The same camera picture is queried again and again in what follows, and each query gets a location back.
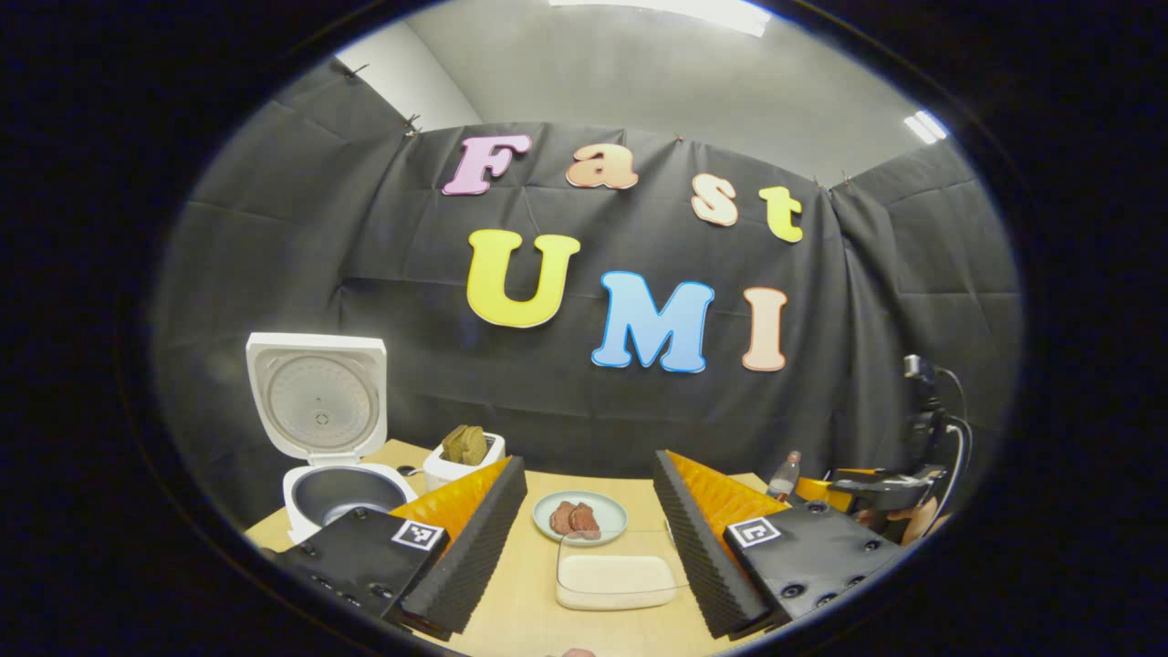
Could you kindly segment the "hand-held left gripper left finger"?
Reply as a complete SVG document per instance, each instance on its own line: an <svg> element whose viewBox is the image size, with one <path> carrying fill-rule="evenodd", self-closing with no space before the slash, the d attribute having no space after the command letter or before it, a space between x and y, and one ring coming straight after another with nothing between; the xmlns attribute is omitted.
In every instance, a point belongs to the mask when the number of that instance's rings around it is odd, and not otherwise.
<svg viewBox="0 0 1168 657"><path fill-rule="evenodd" d="M520 456L384 511L355 506L278 563L306 587L408 631L464 632L528 491Z"/></svg>

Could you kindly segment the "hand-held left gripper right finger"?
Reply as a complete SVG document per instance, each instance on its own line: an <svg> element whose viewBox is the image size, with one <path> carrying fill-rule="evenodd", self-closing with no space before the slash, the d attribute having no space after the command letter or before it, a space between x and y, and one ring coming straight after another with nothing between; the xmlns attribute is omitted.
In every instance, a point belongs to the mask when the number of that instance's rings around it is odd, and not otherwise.
<svg viewBox="0 0 1168 657"><path fill-rule="evenodd" d="M682 454L656 452L653 487L716 639L797 621L901 561L826 502L790 505Z"/></svg>

